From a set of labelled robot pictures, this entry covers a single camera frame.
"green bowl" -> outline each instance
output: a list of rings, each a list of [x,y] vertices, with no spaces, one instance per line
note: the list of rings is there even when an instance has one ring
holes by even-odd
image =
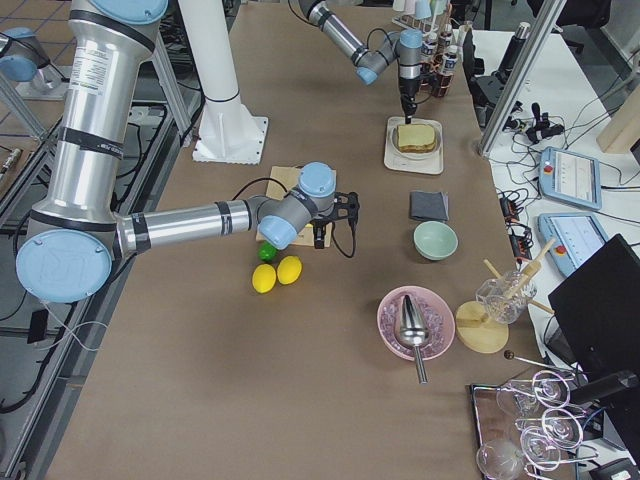
[[[429,260],[443,260],[458,248],[458,237],[442,222],[424,222],[413,232],[416,250]]]

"bread slice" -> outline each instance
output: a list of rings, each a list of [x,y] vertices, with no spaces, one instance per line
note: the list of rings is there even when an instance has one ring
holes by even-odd
[[[436,130],[431,125],[398,125],[398,150],[402,153],[429,153],[436,148]]]

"gray cloth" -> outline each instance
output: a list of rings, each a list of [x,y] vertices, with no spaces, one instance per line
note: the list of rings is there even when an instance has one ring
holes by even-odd
[[[409,216],[414,220],[426,222],[449,220],[449,197],[442,192],[413,191],[409,197]]]

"metal ice scoop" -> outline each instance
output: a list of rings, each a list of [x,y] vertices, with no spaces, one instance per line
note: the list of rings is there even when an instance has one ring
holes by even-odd
[[[413,304],[409,295],[405,295],[402,299],[402,317],[399,322],[396,322],[395,335],[403,346],[413,349],[418,381],[421,384],[427,383],[427,371],[424,368],[420,347],[427,344],[429,330],[424,323],[422,313]]]

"warning label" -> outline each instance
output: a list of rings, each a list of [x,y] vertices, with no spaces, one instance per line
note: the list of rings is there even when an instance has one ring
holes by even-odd
[[[73,60],[69,88],[91,95],[102,95],[111,62],[111,52],[78,47]]]

